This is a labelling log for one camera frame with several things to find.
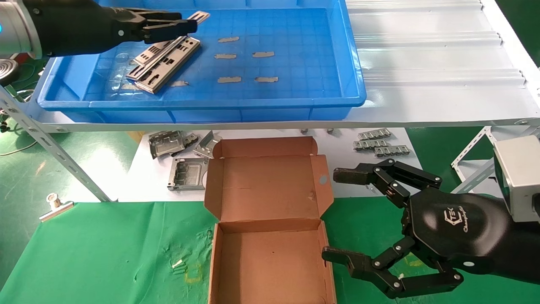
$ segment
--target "blue plastic tray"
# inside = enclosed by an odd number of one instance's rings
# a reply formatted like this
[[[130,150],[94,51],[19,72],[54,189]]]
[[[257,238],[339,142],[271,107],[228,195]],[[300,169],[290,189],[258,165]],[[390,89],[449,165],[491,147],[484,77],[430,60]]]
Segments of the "blue plastic tray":
[[[345,0],[101,0],[128,6],[211,14],[193,37],[201,49],[156,95],[125,78],[148,47],[123,43],[99,55],[51,60],[37,102],[77,122],[210,123],[341,120],[366,99]],[[239,40],[218,43],[219,38]],[[253,52],[275,56],[253,58]],[[237,54],[233,60],[215,54]],[[241,76],[239,83],[219,77]],[[278,77],[259,83],[256,77]],[[188,86],[171,87],[183,80]]]

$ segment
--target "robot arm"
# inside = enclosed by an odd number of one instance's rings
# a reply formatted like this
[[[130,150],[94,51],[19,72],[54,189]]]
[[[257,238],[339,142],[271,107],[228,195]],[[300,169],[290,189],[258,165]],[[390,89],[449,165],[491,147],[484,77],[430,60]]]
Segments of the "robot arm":
[[[377,257],[332,247],[322,251],[324,260],[347,266],[351,277],[372,282],[387,297],[452,291],[463,282],[455,268],[540,284],[540,224],[514,222],[503,200],[441,192],[440,177],[391,159],[336,168],[334,180],[371,183],[404,208],[404,238]],[[410,195],[400,182],[421,191]],[[402,279],[392,275],[389,268],[409,253],[439,273]]]
[[[121,42],[150,44],[196,31],[196,20],[176,12],[108,8],[93,0],[0,2],[0,54],[98,54]]]

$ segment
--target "green mat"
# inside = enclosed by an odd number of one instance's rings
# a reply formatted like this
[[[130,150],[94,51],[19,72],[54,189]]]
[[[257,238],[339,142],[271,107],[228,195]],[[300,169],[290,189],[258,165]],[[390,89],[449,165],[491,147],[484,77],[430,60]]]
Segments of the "green mat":
[[[376,197],[336,199],[323,219],[331,245],[376,255],[400,238],[400,217]],[[215,223],[201,202],[76,204],[39,225],[0,303],[206,303]],[[393,272],[433,271],[410,255]],[[538,303],[540,297],[540,286],[466,274],[452,293],[390,300],[351,279],[343,266],[334,274],[340,304]]]

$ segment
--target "robot hand logo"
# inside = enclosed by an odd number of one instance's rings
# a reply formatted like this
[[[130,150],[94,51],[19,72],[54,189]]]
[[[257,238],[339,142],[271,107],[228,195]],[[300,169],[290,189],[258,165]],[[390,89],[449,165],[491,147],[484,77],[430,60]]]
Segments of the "robot hand logo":
[[[459,210],[454,211],[453,208],[448,207],[444,211],[444,220],[455,226],[459,223],[463,224],[463,232],[469,232],[469,221],[467,218],[467,212],[460,206]]]
[[[463,222],[460,212],[455,212],[453,208],[447,208],[447,209],[448,210],[444,211],[445,221],[451,223],[453,226]]]

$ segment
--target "open cardboard box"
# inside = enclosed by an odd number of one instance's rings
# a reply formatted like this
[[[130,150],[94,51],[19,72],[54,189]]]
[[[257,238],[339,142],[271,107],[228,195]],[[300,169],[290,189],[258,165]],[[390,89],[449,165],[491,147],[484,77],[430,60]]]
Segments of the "open cardboard box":
[[[222,140],[208,164],[214,231],[209,304],[333,304],[320,216],[333,203],[312,137]]]

